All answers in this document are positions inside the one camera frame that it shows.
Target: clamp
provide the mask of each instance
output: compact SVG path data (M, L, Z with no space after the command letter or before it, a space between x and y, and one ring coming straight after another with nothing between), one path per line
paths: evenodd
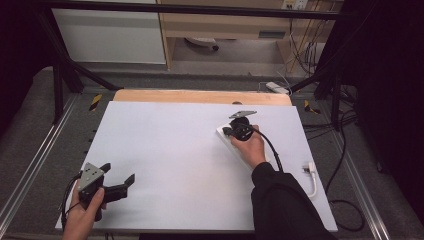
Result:
M128 196L128 188L135 181L135 174L132 174L124 184L106 187L103 186L104 174L111 169L110 163L97 168L91 163L86 163L84 170L81 175L81 180L78 186L78 195L79 200L82 206L87 209L88 205L93 199L94 194L99 188L104 188L105 195L103 198L103 204L118 201L121 198L126 198ZM100 221L102 219L102 210L101 207L97 209L95 221Z
M240 141L247 141L253 134L253 127L246 116L255 114L256 111L238 111L229 118L231 127L224 127L222 131L226 136L233 136Z

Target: white board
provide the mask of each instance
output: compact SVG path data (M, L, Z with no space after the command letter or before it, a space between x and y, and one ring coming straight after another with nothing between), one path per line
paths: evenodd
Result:
M253 231L251 171L216 131L239 110L257 111L250 122L273 143L285 172L311 192L312 179L302 166L313 159L295 107L110 102L85 162L98 167L111 163L106 186L121 184L132 173L136 180L128 198L108 204L94 228ZM269 146L265 151L273 156ZM271 164L278 169L273 158ZM312 202L324 226L337 231L319 178Z

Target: white cabinet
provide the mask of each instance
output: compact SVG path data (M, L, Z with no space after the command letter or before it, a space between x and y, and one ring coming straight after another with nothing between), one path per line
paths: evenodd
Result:
M77 62L165 64L157 13L65 9L53 9L53 13L68 52Z

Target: power strip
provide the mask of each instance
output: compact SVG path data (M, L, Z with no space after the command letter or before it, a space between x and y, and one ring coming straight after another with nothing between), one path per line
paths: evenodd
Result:
M275 82L269 82L265 85L269 90L281 93L281 94L287 94L289 91L287 91L284 87L276 84Z

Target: human hand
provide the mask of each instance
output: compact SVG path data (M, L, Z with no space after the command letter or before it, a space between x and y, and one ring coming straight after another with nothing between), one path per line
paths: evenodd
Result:
M106 205L102 205L105 195L105 190L103 188L97 190L86 210L79 203L77 186L79 186L79 180L75 184L70 206L77 205L69 211L68 221L66 222L65 232L63 233L63 240L86 240L93 228L97 209L99 209L100 206L106 208Z
M259 130L258 125L253 125L253 128ZM240 150L243 159L252 169L255 169L260 163L266 162L264 140L257 132L253 132L247 141L239 141L233 136L230 136L230 140L231 144Z

